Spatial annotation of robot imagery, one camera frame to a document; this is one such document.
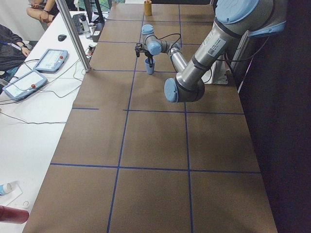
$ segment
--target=keyboard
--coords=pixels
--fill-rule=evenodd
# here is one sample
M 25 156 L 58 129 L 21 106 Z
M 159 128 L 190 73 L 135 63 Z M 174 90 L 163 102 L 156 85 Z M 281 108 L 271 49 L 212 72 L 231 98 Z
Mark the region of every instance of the keyboard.
M 76 28 L 76 30 L 77 30 L 79 35 L 83 34 L 83 26 L 82 26 L 82 23 L 79 20 L 80 15 L 84 15 L 84 14 L 80 13 L 80 14 L 72 16 L 72 21 L 73 21 L 74 27 Z

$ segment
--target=plastic bottle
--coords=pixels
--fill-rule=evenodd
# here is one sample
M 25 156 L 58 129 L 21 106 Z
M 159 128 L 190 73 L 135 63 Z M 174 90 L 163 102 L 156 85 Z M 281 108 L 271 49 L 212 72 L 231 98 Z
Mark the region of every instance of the plastic bottle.
M 80 20 L 82 22 L 82 26 L 83 26 L 83 31 L 84 31 L 84 35 L 86 36 L 87 39 L 92 37 L 91 34 L 91 30 L 89 29 L 87 20 L 86 20 L 86 16 L 85 15 L 81 15 L 80 16 Z
M 22 224 L 26 222 L 28 218 L 29 213 L 26 210 L 0 205 L 0 222 Z
M 0 185 L 0 196 L 8 194 L 12 191 L 12 186 L 9 183 Z

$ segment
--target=white table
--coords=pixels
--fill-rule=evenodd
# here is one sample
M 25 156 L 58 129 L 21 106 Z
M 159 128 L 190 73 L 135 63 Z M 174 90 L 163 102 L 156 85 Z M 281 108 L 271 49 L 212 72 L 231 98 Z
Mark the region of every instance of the white table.
M 59 34 L 66 34 L 67 38 L 59 42 L 57 40 Z M 80 40 L 85 50 L 89 45 L 96 45 L 84 35 L 80 36 Z M 60 14 L 43 34 L 26 61 L 39 59 L 46 49 L 64 49 L 69 52 L 68 59 L 58 72 L 44 74 L 49 82 L 54 82 L 46 85 L 43 90 L 52 90 L 64 96 L 79 87 L 80 80 L 84 76 L 84 69 L 80 61 L 73 65 L 79 58 Z M 29 62 L 27 65 L 32 68 L 35 64 L 36 62 Z M 68 68 L 66 73 L 55 80 Z M 16 76 L 21 77 L 29 71 L 29 68 L 23 65 Z M 22 102 L 0 105 L 0 108 L 3 113 L 27 122 L 65 122 L 77 93 L 78 89 L 64 98 L 59 98 L 52 92 L 37 91 Z M 0 95 L 0 103 L 5 103 L 2 102 L 4 100 L 9 100 L 9 98 L 3 92 Z M 65 124 L 25 124 L 0 114 L 0 184 L 13 182 L 23 192 L 8 205 L 9 207 L 31 212 L 64 126 Z M 20 233 L 24 226 L 25 223 L 0 222 L 0 232 Z

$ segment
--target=black mouse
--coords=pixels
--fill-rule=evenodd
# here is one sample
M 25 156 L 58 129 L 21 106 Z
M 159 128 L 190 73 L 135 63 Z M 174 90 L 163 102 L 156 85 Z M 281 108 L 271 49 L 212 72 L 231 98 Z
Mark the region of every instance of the black mouse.
M 67 37 L 66 35 L 61 34 L 61 35 L 58 36 L 58 41 L 63 41 L 63 40 L 66 39 L 66 37 Z

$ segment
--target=red can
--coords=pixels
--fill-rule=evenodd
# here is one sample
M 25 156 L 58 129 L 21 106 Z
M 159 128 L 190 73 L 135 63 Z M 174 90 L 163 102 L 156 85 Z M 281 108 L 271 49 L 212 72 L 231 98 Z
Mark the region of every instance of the red can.
M 22 224 L 27 221 L 29 213 L 26 210 L 0 205 L 0 222 Z

